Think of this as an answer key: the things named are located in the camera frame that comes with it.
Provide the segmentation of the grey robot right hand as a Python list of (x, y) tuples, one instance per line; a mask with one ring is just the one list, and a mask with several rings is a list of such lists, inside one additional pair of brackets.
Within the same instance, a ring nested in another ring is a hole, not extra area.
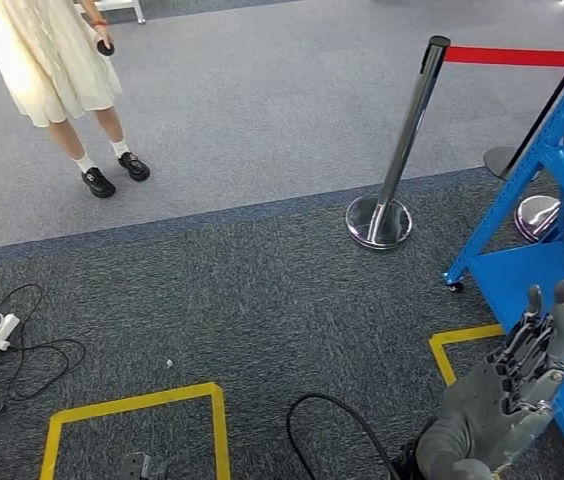
[(527, 305), (503, 343), (443, 394), (416, 442), (425, 479), (491, 479), (542, 434), (564, 382), (564, 280), (542, 310), (532, 285)]

